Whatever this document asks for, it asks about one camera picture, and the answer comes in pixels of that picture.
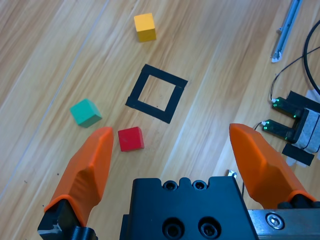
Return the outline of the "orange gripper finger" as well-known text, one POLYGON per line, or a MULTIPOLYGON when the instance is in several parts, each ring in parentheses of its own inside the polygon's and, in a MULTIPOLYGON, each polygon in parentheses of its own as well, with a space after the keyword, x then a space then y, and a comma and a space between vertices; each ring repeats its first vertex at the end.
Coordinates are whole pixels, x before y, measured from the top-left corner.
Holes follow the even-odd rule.
POLYGON ((232 123, 229 137, 248 194, 264 209, 279 206, 310 209, 319 206, 281 154, 259 132, 244 124, 232 123))
POLYGON ((37 232, 44 240, 96 240, 87 226, 92 209, 102 200, 109 175, 114 134, 95 130, 70 159, 44 208, 37 232))

